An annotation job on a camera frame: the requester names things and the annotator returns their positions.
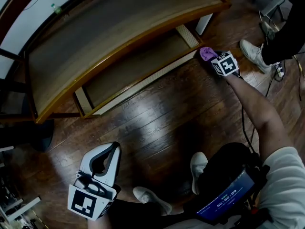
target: open drawer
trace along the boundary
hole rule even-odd
[[[81,115],[102,115],[193,58],[201,46],[200,38],[181,25],[134,50],[74,93]]]

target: green bottle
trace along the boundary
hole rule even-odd
[[[56,6],[54,3],[51,5],[52,8],[54,8],[54,12],[57,14],[60,14],[62,12],[62,9],[60,6]]]

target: wooden floor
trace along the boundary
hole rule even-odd
[[[268,1],[252,4],[252,0],[232,0],[232,7],[214,20],[203,36],[207,46],[230,50],[244,79],[262,93],[270,75],[262,74],[243,57],[238,42],[242,38],[257,45],[264,42],[257,11]],[[288,7],[283,8],[285,15]],[[298,58],[305,65],[302,56]],[[298,97],[299,72],[293,60],[286,61],[286,69],[284,80],[272,83],[268,99],[305,161],[305,109]],[[59,110],[75,110],[72,99]],[[55,124],[47,153],[24,145],[10,154],[19,190],[27,197],[40,195],[42,201],[35,211],[50,229],[86,228],[85,219],[67,210],[68,187],[83,155],[102,143],[118,141],[122,146],[119,198],[135,201],[132,188],[145,186],[174,204],[192,196],[189,162],[194,152],[203,151],[209,159],[228,142],[246,143],[238,99],[199,59],[173,70],[100,118],[64,119]],[[248,118],[245,126],[251,135]],[[257,149],[257,134],[253,144]]]

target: phone screen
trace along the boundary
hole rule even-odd
[[[230,184],[230,186],[207,206],[199,210],[197,215],[206,220],[214,221],[235,203],[237,203],[254,185],[254,181],[245,170]]]

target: person's forearm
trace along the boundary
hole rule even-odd
[[[108,215],[105,214],[96,221],[88,220],[88,229],[112,229]]]
[[[272,104],[255,88],[235,75],[225,77],[257,130],[270,119],[279,118]]]

